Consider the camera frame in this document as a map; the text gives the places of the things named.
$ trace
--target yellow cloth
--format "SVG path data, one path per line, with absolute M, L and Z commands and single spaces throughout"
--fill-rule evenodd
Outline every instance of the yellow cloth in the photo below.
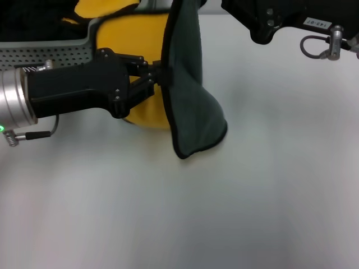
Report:
M 82 17 L 99 17 L 138 2 L 138 0 L 80 0 L 75 11 Z M 110 48 L 115 53 L 143 56 L 152 64 L 153 61 L 161 59 L 167 18 L 167 14 L 131 15 L 109 20 L 102 24 L 98 31 L 97 47 Z M 126 119 L 139 126 L 169 129 L 161 88 L 156 84 L 155 95 L 132 108 Z
M 79 0 L 75 12 L 83 18 L 97 18 L 138 3 L 139 0 Z

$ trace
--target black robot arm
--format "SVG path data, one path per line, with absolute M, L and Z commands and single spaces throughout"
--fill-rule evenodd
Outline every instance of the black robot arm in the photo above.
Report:
M 37 118 L 102 108 L 125 118 L 131 108 L 154 95 L 160 68 L 141 56 L 99 49 L 89 63 L 30 73 L 29 102 Z M 130 82 L 130 76 L 138 77 Z

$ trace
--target black fabric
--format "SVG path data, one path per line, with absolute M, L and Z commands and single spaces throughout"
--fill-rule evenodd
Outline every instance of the black fabric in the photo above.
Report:
M 201 0 L 201 7 L 207 3 L 207 0 Z
M 75 14 L 79 0 L 0 0 L 0 42 L 85 38 L 88 22 Z M 79 24 L 63 21 L 71 18 Z
M 216 101 L 202 87 L 198 19 L 200 0 L 174 0 L 162 48 L 164 68 L 173 68 L 173 86 L 162 87 L 163 103 L 177 156 L 186 159 L 220 143 L 227 122 Z

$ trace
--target metal cylinder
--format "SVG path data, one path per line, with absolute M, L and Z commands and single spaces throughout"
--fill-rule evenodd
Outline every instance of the metal cylinder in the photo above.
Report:
M 0 126 L 8 131 L 37 124 L 28 102 L 27 77 L 22 68 L 0 72 Z
M 335 25 L 330 33 L 330 46 L 328 51 L 328 59 L 337 61 L 340 59 L 340 50 L 342 48 L 344 29 L 340 25 Z

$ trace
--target white surface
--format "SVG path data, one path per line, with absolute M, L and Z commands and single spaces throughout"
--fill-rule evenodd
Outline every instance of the white surface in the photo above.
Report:
M 101 110 L 0 140 L 1 269 L 357 269 L 359 61 L 305 58 L 297 29 L 261 46 L 230 16 L 200 23 L 225 141 L 181 161 L 168 132 Z
M 222 0 L 207 0 L 207 3 L 201 8 L 203 14 L 225 14 L 227 13 L 222 7 Z

